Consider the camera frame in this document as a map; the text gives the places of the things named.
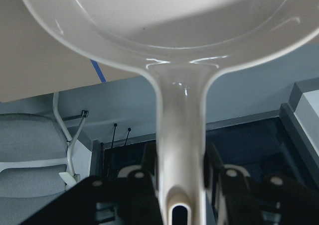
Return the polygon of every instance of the blue tape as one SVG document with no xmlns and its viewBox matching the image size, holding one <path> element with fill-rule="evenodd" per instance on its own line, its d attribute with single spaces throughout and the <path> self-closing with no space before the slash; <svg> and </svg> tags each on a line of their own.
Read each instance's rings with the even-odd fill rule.
<svg viewBox="0 0 319 225">
<path fill-rule="evenodd" d="M 101 82 L 102 82 L 102 83 L 105 83 L 105 82 L 106 82 L 106 79 L 105 79 L 105 77 L 104 77 L 104 75 L 103 75 L 103 73 L 102 73 L 102 71 L 101 71 L 101 68 L 99 67 L 99 64 L 98 64 L 96 61 L 92 60 L 92 59 L 90 59 L 90 61 L 91 61 L 92 65 L 93 65 L 93 67 L 94 67 L 96 73 L 98 74 L 98 76 L 99 76 Z"/>
</svg>

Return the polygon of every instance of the gray upholstery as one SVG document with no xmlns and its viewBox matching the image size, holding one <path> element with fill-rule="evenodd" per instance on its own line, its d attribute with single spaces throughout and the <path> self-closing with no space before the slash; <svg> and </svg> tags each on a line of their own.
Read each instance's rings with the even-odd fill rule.
<svg viewBox="0 0 319 225">
<path fill-rule="evenodd" d="M 66 138 L 57 123 L 32 114 L 0 114 L 0 162 L 66 158 Z M 0 225 L 16 225 L 65 190 L 66 165 L 9 168 L 0 172 Z"/>
<path fill-rule="evenodd" d="M 32 198 L 62 192 L 65 184 L 59 172 L 65 170 L 66 165 L 5 169 L 0 173 L 0 197 Z"/>
<path fill-rule="evenodd" d="M 0 114 L 0 162 L 63 158 L 66 150 L 66 138 L 51 119 Z"/>
<path fill-rule="evenodd" d="M 16 225 L 63 193 L 37 198 L 0 198 L 0 225 Z"/>
</svg>

